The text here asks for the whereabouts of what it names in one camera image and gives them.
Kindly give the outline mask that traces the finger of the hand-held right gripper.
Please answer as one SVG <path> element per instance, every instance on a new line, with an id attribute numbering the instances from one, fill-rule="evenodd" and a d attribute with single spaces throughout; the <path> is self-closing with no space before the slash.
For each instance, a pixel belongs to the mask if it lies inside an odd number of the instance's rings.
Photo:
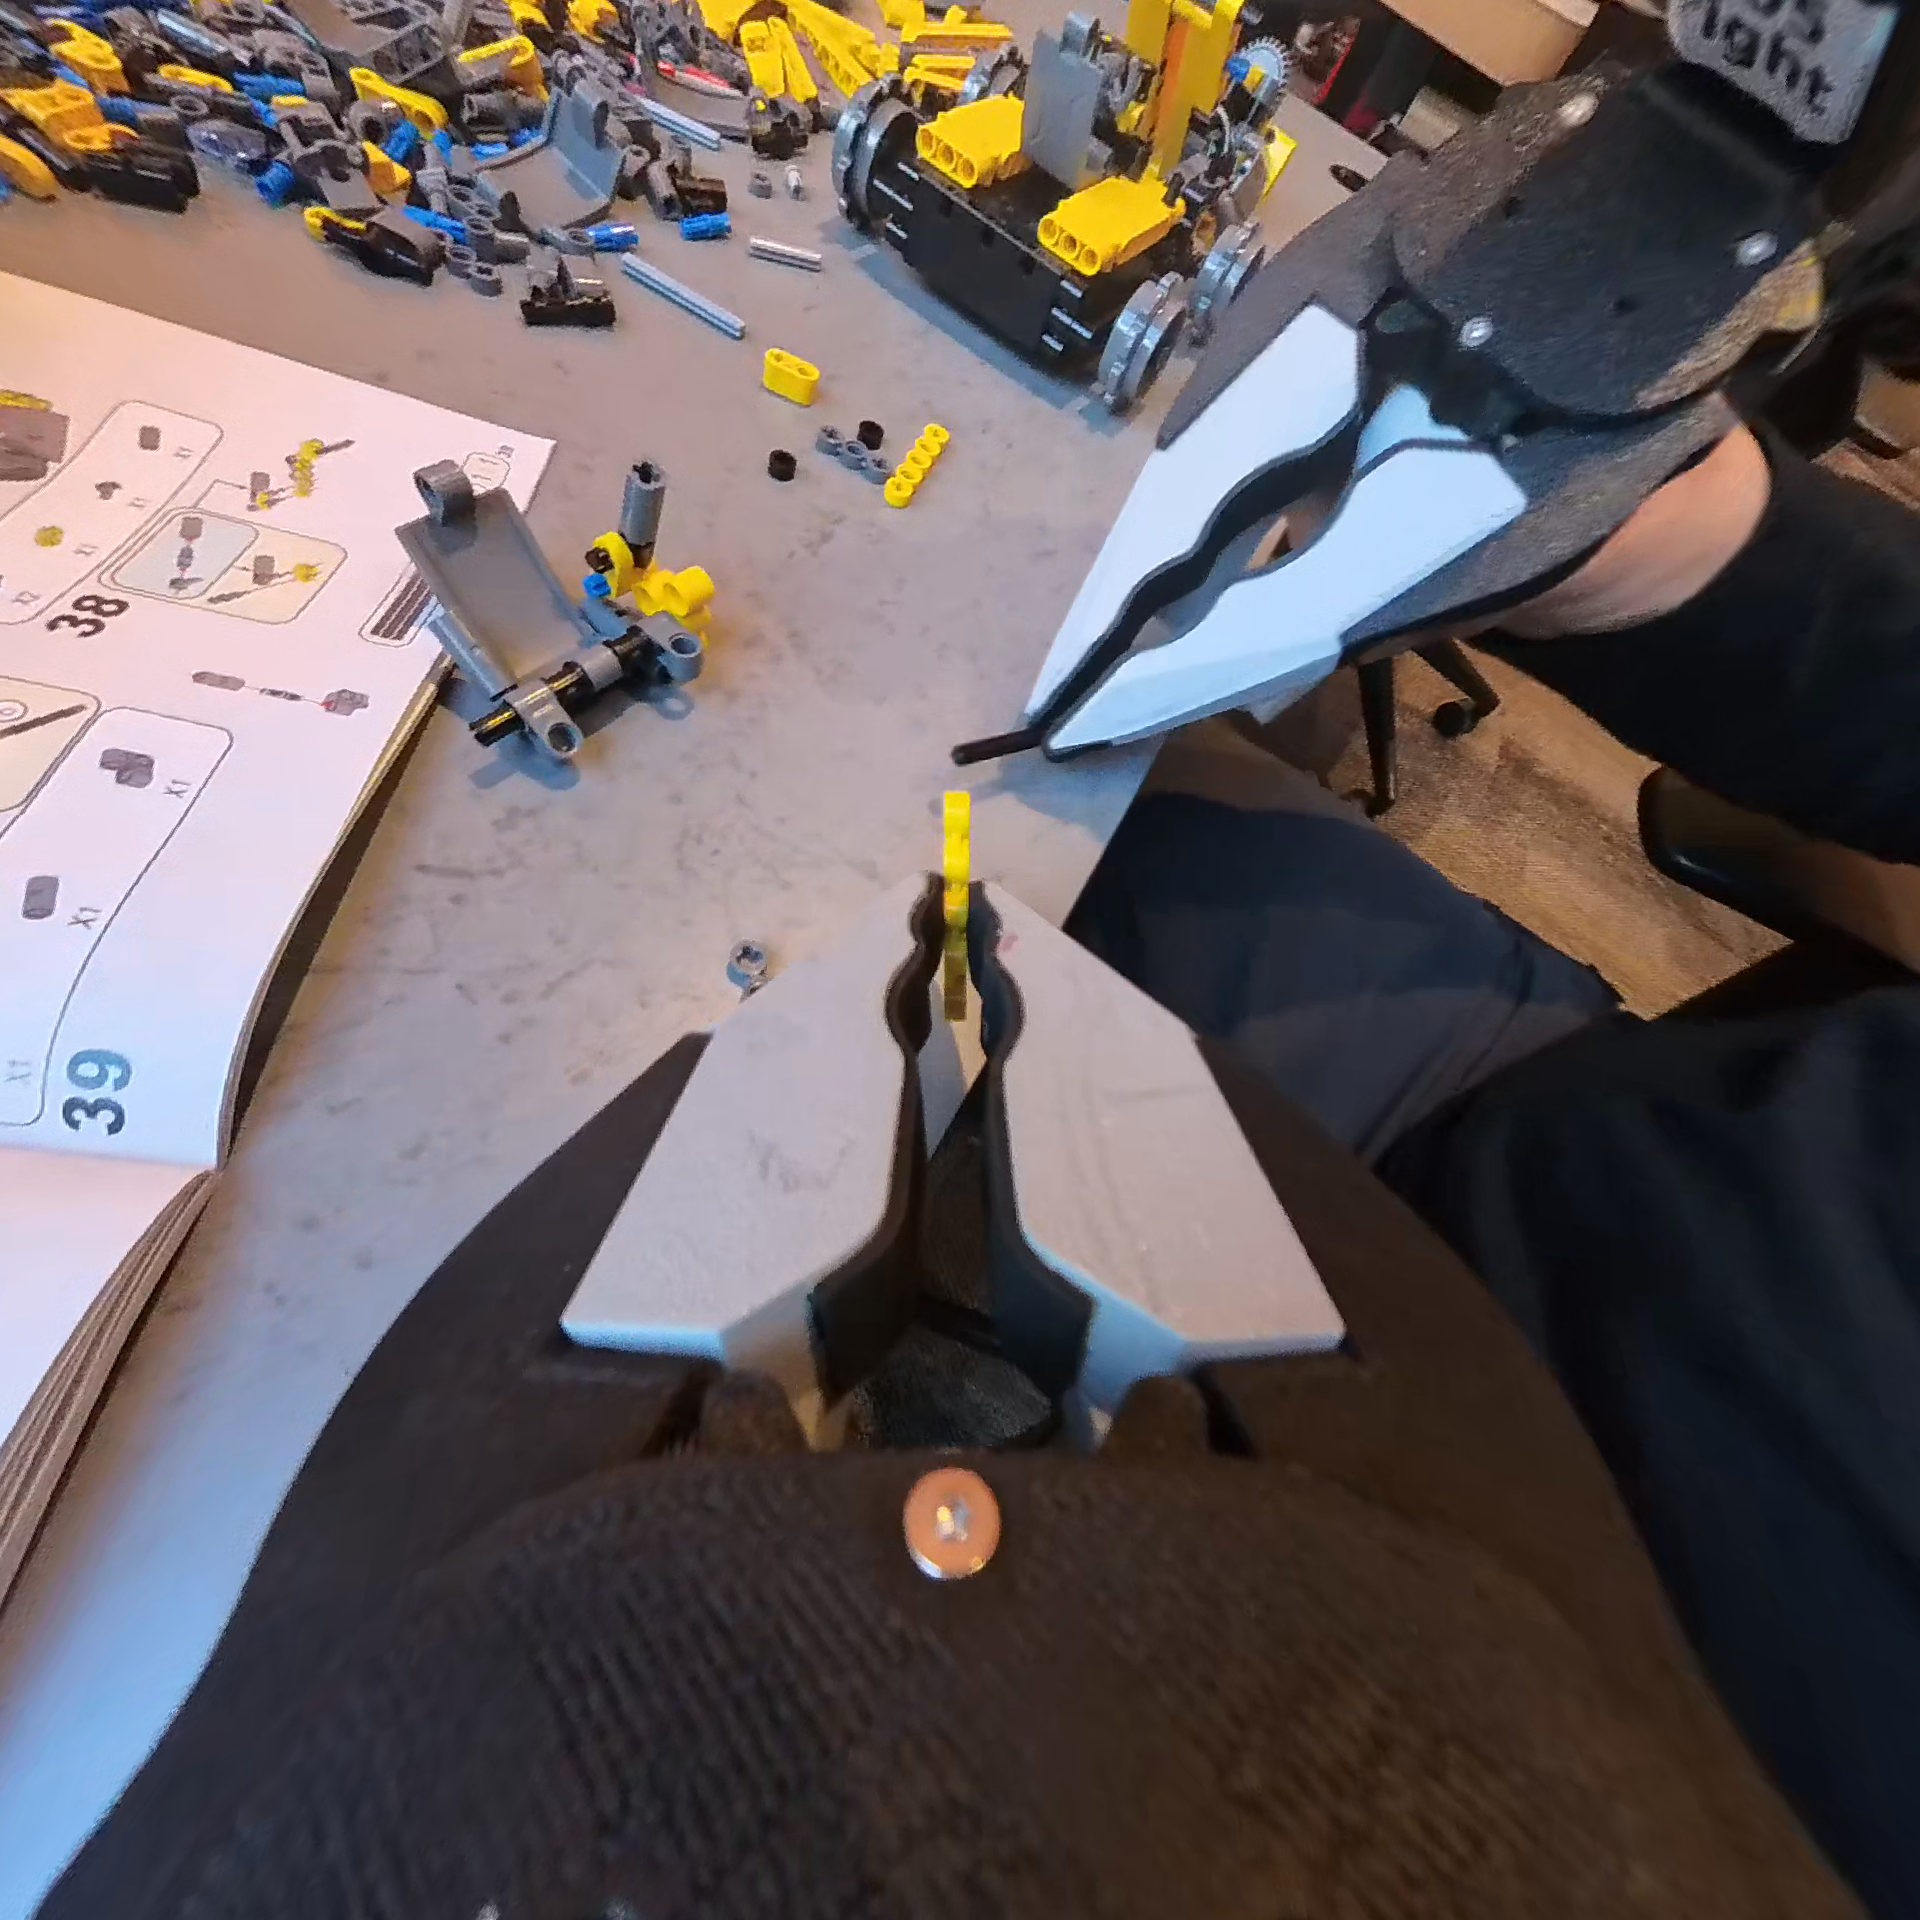
<path id="1" fill-rule="evenodd" d="M 1045 721 L 1049 752 L 1095 752 L 1197 718 L 1307 691 L 1346 654 L 1426 627 L 1463 605 L 1441 578 L 1527 509 L 1501 458 L 1431 429 L 1423 399 L 1393 387 L 1360 433 L 1374 455 L 1312 536 L 1230 578 L 1189 627 L 1131 646 Z"/>
<path id="2" fill-rule="evenodd" d="M 1063 616 L 1024 705 L 1038 723 L 1071 704 L 1141 626 L 1193 592 L 1257 512 L 1271 473 L 1331 442 L 1360 407 L 1360 333 L 1320 303 L 1289 319 L 1184 425 L 1157 445 Z"/>

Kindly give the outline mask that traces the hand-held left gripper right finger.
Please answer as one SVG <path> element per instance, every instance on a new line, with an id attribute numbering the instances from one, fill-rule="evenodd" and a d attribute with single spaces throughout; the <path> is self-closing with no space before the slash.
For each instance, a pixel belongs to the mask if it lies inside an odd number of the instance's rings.
<path id="1" fill-rule="evenodd" d="M 977 882 L 992 1318 L 1071 1419 L 1145 1377 L 1335 1352 L 1344 1318 L 1193 1031 Z"/>

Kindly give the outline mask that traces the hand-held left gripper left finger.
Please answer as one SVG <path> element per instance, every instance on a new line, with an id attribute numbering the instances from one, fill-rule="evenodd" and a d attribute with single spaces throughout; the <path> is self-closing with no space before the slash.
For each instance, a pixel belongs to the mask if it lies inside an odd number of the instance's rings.
<path id="1" fill-rule="evenodd" d="M 896 1343 L 926 1126 L 938 883 L 901 879 L 719 1022 L 562 1315 L 834 1409 Z"/>

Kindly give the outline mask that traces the person's right forearm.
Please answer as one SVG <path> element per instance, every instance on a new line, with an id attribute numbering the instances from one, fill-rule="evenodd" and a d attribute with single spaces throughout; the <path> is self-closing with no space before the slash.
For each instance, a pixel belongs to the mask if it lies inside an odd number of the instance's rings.
<path id="1" fill-rule="evenodd" d="M 1914 513 L 1757 433 L 1761 523 L 1694 601 L 1629 631 L 1486 648 L 1720 800 L 1918 859 Z"/>

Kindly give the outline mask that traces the grey desk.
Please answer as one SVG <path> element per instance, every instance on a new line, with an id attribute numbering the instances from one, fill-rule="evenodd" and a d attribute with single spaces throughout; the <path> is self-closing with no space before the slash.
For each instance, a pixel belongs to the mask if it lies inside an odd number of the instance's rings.
<path id="1" fill-rule="evenodd" d="M 715 581 L 683 712 L 609 704 L 576 765 L 477 749 L 433 707 L 283 1003 L 251 1098 L 96 1408 L 5 1611 L 5 1915 L 29 1915 L 192 1688 L 350 1377 L 445 1251 L 658 1050 L 722 1014 L 738 942 L 789 962 L 938 850 L 950 744 L 1010 726 L 1177 375 L 1106 418 L 865 250 L 829 191 L 729 177 L 734 234 L 640 250 L 736 310 L 730 343 L 615 279 L 607 330 L 382 283 L 215 181 L 166 223 L 9 211 L 5 267 L 554 442 L 554 569 L 619 475 L 670 475 L 662 549 Z M 817 248 L 821 273 L 747 241 Z M 781 346 L 810 407 L 761 387 Z M 950 442 L 904 509 L 821 425 Z M 798 477 L 765 473 L 770 447 Z"/>

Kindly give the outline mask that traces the person's right hand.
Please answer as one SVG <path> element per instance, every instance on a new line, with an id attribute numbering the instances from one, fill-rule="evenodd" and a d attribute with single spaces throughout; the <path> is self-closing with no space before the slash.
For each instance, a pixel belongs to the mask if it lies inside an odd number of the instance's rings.
<path id="1" fill-rule="evenodd" d="M 1699 595 L 1753 542 L 1770 494 L 1768 455 L 1739 422 L 1647 495 L 1560 583 L 1459 631 L 1518 640 L 1623 632 Z"/>

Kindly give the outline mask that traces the person's black trousers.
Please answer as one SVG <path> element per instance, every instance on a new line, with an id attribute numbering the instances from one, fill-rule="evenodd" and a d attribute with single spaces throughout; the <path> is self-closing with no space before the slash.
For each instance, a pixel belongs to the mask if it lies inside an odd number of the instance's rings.
<path id="1" fill-rule="evenodd" d="M 1142 792 L 1064 928 L 1367 1160 L 1621 1007 L 1591 966 L 1286 765 L 1250 800 Z"/>

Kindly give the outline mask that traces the yellow black toy vehicle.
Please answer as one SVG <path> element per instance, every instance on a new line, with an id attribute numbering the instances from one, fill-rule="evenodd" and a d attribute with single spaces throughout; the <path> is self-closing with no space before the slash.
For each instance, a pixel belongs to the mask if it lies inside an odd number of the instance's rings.
<path id="1" fill-rule="evenodd" d="M 931 295 L 1118 416 L 1264 262 L 1291 67 L 1230 1 L 1127 3 L 1115 31 L 1070 14 L 960 72 L 901 48 L 839 114 L 832 187 Z"/>

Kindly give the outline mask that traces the dark shoe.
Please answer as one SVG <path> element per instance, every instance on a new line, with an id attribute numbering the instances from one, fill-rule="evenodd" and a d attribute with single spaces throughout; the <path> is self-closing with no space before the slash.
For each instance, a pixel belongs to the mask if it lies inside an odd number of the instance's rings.
<path id="1" fill-rule="evenodd" d="M 1918 971 L 1918 869 L 1816 840 L 1656 768 L 1638 785 L 1650 866 L 1789 943 Z"/>

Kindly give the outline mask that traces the long grey axle rod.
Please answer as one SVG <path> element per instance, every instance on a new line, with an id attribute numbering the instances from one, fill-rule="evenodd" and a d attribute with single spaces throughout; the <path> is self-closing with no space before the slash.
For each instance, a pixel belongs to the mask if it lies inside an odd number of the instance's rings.
<path id="1" fill-rule="evenodd" d="M 637 250 L 621 253 L 617 257 L 617 270 L 633 285 L 671 303 L 679 312 L 702 322 L 719 336 L 734 343 L 743 343 L 747 338 L 747 323 L 736 310 L 687 285 L 683 279 L 661 270 Z"/>

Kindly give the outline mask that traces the grey yellow brick subassembly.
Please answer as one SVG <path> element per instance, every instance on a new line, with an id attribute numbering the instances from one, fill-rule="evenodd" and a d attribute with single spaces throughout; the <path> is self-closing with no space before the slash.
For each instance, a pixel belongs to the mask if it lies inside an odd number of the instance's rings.
<path id="1" fill-rule="evenodd" d="M 477 744 L 518 741 L 563 762 L 609 691 L 649 696 L 702 677 L 713 578 L 655 557 L 658 461 L 625 470 L 615 527 L 587 546 L 576 585 L 547 563 L 509 490 L 480 489 L 455 461 L 413 481 L 423 513 L 395 536 L 435 608 L 427 626 L 443 655 L 486 694 L 467 723 Z"/>

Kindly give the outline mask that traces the building instruction booklet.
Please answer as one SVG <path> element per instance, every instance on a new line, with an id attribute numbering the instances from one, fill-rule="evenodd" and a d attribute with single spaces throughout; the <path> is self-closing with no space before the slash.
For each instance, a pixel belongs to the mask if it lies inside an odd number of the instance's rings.
<path id="1" fill-rule="evenodd" d="M 433 701 L 395 526 L 552 441 L 5 275 L 2 1595 L 192 1232 L 280 955 Z"/>

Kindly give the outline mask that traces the pile of building bricks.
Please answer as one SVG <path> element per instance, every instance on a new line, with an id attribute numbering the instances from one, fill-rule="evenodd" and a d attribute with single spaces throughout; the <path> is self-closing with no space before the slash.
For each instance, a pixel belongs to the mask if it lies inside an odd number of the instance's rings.
<path id="1" fill-rule="evenodd" d="M 981 3 L 5 3 L 5 198 L 185 211 L 206 173 L 385 281 L 451 275 L 529 328 L 609 328 L 633 208 L 729 237 L 874 79 L 947 101 L 1010 45 Z"/>

